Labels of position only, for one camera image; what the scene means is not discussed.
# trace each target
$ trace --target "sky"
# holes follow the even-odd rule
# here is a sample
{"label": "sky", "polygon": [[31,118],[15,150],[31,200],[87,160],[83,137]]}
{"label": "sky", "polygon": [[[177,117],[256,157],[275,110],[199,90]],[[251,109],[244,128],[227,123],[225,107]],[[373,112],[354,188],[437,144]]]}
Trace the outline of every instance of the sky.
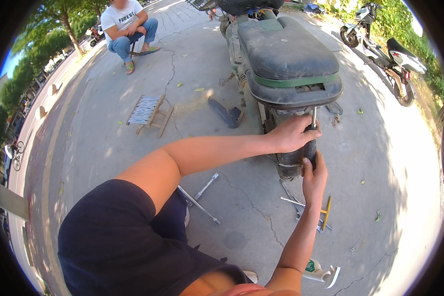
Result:
{"label": "sky", "polygon": [[6,73],[9,79],[12,78],[13,69],[16,67],[16,65],[18,65],[18,61],[22,58],[22,56],[23,55],[19,53],[15,57],[12,57],[12,53],[8,52],[5,63],[2,66],[2,71],[0,72],[0,77]]}

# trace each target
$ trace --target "sidewalk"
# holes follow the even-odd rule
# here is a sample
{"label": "sidewalk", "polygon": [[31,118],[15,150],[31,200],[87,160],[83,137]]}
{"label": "sidewalk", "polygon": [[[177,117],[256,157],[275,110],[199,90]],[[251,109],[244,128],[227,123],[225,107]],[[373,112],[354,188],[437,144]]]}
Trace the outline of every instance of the sidewalk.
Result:
{"label": "sidewalk", "polygon": [[[235,79],[218,84],[231,73],[220,23],[209,22],[207,15],[183,1],[161,0],[145,10],[159,21],[154,45],[162,50],[134,57],[135,72],[125,75],[123,62],[102,45],[63,88],[36,130],[24,196],[31,200],[33,261],[56,295],[66,294],[62,279],[53,276],[59,273],[59,225],[85,193],[177,139],[251,133],[247,118],[237,129],[229,129],[206,102],[212,95],[228,107],[241,108]],[[318,148],[330,173],[324,207],[331,195],[329,224],[334,231],[318,234],[313,251],[323,267],[332,264],[342,270],[332,289],[304,279],[302,293],[402,294],[425,262],[440,225],[439,164],[419,161],[437,155],[428,127],[415,107],[397,103],[377,73],[331,34],[333,28],[304,14],[289,15],[334,52],[344,85],[338,100],[344,109],[341,123],[332,127],[332,114],[325,108],[318,111],[323,130]],[[194,92],[196,88],[205,91]],[[157,129],[144,128],[136,135],[136,125],[119,125],[142,94],[163,93],[161,109],[171,105],[175,111],[161,138]],[[356,113],[359,108],[363,115]],[[414,129],[399,128],[405,126]],[[255,271],[263,285],[296,225],[295,208],[279,199],[285,193],[275,164],[267,157],[215,171],[220,178],[204,192],[201,205],[222,224],[216,226],[191,208],[188,243],[201,244],[200,251]],[[195,194],[215,171],[187,176],[181,186]],[[302,199],[301,179],[288,186]],[[382,213],[380,222],[375,222],[377,210]]]}

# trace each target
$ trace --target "electric scooter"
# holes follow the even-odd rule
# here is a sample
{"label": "electric scooter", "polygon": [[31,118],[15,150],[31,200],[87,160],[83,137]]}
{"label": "electric scooter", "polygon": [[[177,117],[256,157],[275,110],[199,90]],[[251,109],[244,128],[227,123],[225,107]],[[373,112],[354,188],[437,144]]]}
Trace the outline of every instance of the electric scooter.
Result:
{"label": "electric scooter", "polygon": [[[269,133],[293,114],[313,114],[343,92],[337,58],[300,23],[275,13],[284,0],[186,0],[218,16],[230,62],[255,134]],[[313,165],[315,140],[290,153],[270,155],[281,179],[301,175],[302,158]]]}
{"label": "electric scooter", "polygon": [[[362,42],[366,49],[375,54],[376,57],[368,56],[368,58],[386,73],[393,85],[398,102],[402,106],[409,107],[416,99],[416,89],[409,79],[411,71],[424,74],[427,69],[417,56],[403,47],[396,39],[390,38],[386,42],[388,55],[381,50],[381,46],[370,40],[370,26],[375,20],[378,9],[384,9],[384,7],[372,2],[363,5],[355,13],[357,24],[344,24],[340,28],[340,38],[345,45],[352,48]],[[365,29],[365,35],[360,32],[361,28]]]}

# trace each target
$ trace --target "tire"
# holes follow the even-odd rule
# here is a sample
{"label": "tire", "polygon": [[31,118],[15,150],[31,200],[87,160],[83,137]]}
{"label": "tire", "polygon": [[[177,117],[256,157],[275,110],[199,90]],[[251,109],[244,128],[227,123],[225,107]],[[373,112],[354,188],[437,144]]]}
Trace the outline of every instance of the tire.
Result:
{"label": "tire", "polygon": [[21,163],[17,158],[13,158],[12,160],[12,166],[16,171],[19,171],[21,168]]}
{"label": "tire", "polygon": [[[284,116],[287,118],[290,115],[276,115],[274,110],[265,106],[266,121],[263,125],[265,133],[269,133],[279,123],[283,121]],[[277,171],[281,180],[289,182],[301,175],[302,157],[304,149],[300,148],[290,153],[276,153],[269,157],[277,163]]]}
{"label": "tire", "polygon": [[23,144],[22,141],[19,141],[19,142],[17,143],[17,152],[18,152],[19,154],[22,154],[23,151],[24,151],[24,144]]}
{"label": "tire", "polygon": [[357,36],[354,36],[353,40],[348,39],[346,26],[340,28],[340,38],[342,39],[342,42],[348,47],[355,48],[358,46]]}
{"label": "tire", "polygon": [[395,97],[400,105],[404,107],[413,105],[414,97],[406,92],[406,96],[402,98],[400,96],[400,88],[398,87],[397,83],[393,85],[393,91],[395,92]]}
{"label": "tire", "polygon": [[230,24],[229,21],[225,20],[225,21],[221,22],[221,25],[219,27],[221,34],[224,38],[225,38],[225,32],[227,31],[227,27],[229,26],[229,24]]}

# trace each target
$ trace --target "man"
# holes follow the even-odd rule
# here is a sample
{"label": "man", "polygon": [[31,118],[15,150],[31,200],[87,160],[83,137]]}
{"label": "man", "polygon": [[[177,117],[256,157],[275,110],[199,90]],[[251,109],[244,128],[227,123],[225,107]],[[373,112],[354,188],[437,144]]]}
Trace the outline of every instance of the man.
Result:
{"label": "man", "polygon": [[90,191],[59,229],[58,256],[71,294],[300,295],[327,179],[319,152],[314,171],[303,159],[306,208],[265,287],[253,284],[237,266],[187,245],[186,202],[177,186],[183,176],[195,172],[246,157],[295,151],[321,136],[316,130],[303,132],[311,121],[310,115],[294,115],[265,135],[182,139]]}
{"label": "man", "polygon": [[110,6],[100,18],[102,30],[106,35],[107,48],[118,54],[127,66],[127,74],[135,71],[135,65],[130,57],[130,45],[140,37],[145,36],[142,55],[160,50],[150,47],[155,40],[158,20],[148,18],[148,14],[136,0],[110,0]]}

